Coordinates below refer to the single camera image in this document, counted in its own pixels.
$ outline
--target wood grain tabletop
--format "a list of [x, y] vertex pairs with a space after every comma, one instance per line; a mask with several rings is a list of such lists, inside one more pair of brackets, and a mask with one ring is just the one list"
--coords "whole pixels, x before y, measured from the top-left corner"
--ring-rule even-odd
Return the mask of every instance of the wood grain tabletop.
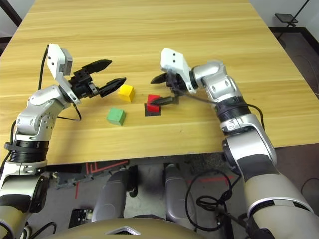
[[[113, 60], [92, 74], [94, 83], [125, 76], [136, 90], [131, 103], [116, 93], [82, 99], [81, 122], [57, 119], [49, 165], [221, 151], [210, 104], [183, 97], [161, 116], [144, 116], [148, 94], [170, 95], [164, 84], [150, 85], [165, 47], [190, 66], [223, 60], [246, 102], [264, 112], [274, 147], [319, 142], [319, 102], [248, 0], [37, 0], [0, 58], [1, 158], [12, 122], [37, 89], [48, 43], [68, 49], [72, 72]], [[57, 84], [46, 66], [43, 80]], [[197, 95], [206, 98], [204, 90]], [[106, 121], [110, 107], [126, 111], [122, 127]], [[60, 115], [77, 116], [72, 107]]]

